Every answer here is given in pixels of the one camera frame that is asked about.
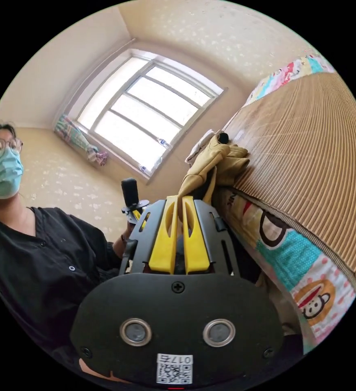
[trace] label sticker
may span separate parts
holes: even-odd
[[[156,382],[159,384],[192,384],[193,356],[159,353]]]

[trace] surgical mask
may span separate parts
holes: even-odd
[[[0,157],[0,200],[11,198],[19,191],[22,175],[23,165],[19,153],[6,147]]]

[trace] bed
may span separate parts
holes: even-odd
[[[250,163],[213,206],[294,308],[306,354],[356,296],[356,102],[309,55],[263,79],[223,131]]]

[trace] eyeglasses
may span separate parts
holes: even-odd
[[[7,145],[11,148],[13,153],[20,154],[20,151],[22,151],[23,142],[18,138],[13,138],[10,141],[5,141],[0,138],[0,158],[3,156]]]

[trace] bamboo mat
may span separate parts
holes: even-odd
[[[250,151],[234,188],[306,228],[356,276],[356,101],[341,77],[291,81],[225,131]]]

